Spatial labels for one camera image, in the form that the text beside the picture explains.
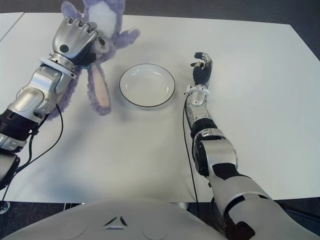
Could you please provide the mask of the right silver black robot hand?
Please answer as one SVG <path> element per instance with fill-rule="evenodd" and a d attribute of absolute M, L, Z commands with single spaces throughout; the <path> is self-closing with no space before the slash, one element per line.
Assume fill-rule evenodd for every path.
<path fill-rule="evenodd" d="M 213 69 L 213 61 L 211 57 L 204 52 L 196 52 L 194 58 L 202 60 L 190 64 L 193 67 L 193 80 L 195 85 L 203 85 L 208 88 L 209 81 Z"/>

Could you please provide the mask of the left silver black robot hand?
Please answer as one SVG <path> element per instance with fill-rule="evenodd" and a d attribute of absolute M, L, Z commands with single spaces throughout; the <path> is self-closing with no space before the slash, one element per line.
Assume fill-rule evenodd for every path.
<path fill-rule="evenodd" d="M 54 35 L 52 48 L 73 65 L 86 67 L 97 59 L 93 45 L 100 35 L 96 23 L 66 16 Z"/>

